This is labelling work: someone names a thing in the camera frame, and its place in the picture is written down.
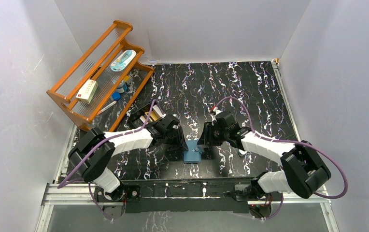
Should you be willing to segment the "blue card holder wallet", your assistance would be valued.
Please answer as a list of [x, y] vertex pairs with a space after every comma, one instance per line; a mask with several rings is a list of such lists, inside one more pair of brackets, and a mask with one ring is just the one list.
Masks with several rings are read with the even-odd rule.
[[187, 140], [186, 145], [188, 150], [183, 152], [184, 164], [199, 164], [201, 163], [202, 148], [198, 145], [198, 140]]

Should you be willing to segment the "black plastic card box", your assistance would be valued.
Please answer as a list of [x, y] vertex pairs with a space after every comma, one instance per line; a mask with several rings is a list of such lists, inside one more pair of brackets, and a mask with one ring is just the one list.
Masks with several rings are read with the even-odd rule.
[[150, 112], [151, 104], [152, 101], [150, 101], [147, 105], [144, 105], [142, 108], [135, 111], [134, 113], [130, 114], [127, 120], [127, 124], [130, 126], [131, 129], [141, 127], [147, 119], [148, 115], [150, 115], [148, 120], [149, 123], [161, 119], [166, 114], [164, 109], [157, 102], [154, 103], [152, 111]]

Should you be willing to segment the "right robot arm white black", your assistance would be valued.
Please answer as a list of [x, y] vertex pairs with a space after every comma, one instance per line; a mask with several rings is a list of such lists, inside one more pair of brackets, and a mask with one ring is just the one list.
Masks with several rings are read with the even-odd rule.
[[241, 127], [229, 112], [220, 112], [212, 122], [205, 122], [198, 145], [221, 146], [224, 142], [233, 148], [261, 155], [282, 167], [277, 172], [266, 172], [252, 180], [252, 195], [266, 199], [271, 192], [294, 192], [308, 199], [326, 181], [331, 172], [320, 155], [308, 142], [276, 142]]

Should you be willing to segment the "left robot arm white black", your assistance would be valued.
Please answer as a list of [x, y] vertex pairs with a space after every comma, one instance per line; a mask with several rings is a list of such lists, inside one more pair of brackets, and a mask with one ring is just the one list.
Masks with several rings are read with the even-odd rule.
[[173, 153], [188, 150], [180, 121], [171, 114], [122, 132], [93, 128], [69, 152], [68, 158], [85, 182], [95, 183], [110, 200], [118, 201], [124, 195], [124, 188], [122, 181], [107, 167], [111, 158], [123, 152], [159, 145], [167, 145]]

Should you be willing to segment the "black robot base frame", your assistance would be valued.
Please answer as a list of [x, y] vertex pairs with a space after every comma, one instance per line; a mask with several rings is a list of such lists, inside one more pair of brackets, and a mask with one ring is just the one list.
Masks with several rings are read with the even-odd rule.
[[123, 214], [144, 212], [206, 212], [230, 211], [253, 213], [266, 218], [282, 203], [329, 203], [328, 199], [313, 195], [308, 199], [294, 193], [265, 193], [253, 191], [250, 178], [161, 179], [126, 180], [120, 196], [111, 199], [110, 194], [95, 184], [76, 182], [58, 188], [46, 187], [43, 206], [93, 206], [105, 219], [119, 219]]

